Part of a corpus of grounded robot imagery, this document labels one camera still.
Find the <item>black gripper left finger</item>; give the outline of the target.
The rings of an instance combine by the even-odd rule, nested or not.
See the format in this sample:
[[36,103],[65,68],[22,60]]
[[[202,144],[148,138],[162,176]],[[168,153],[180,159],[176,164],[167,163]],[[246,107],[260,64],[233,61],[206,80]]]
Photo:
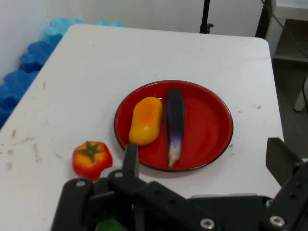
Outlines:
[[120,169],[92,182],[64,184],[54,231],[219,231],[219,217],[158,182],[139,178],[138,148],[129,144]]

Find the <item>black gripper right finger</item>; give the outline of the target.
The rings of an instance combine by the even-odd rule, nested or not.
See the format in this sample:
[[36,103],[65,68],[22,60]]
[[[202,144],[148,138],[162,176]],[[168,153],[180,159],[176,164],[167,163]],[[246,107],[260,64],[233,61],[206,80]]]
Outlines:
[[266,167],[281,186],[262,215],[263,231],[308,229],[308,163],[279,138],[267,141]]

